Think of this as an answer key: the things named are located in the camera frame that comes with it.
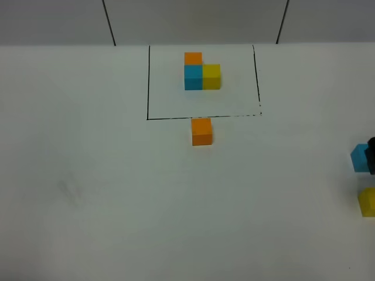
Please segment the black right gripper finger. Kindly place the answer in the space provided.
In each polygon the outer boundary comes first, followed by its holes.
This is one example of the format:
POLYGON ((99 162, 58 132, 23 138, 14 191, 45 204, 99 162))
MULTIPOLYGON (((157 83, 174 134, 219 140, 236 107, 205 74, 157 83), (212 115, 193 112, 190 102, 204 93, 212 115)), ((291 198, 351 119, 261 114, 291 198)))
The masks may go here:
POLYGON ((364 151, 367 159, 367 167, 371 175, 375 175, 375 137, 367 142, 367 148, 364 151))

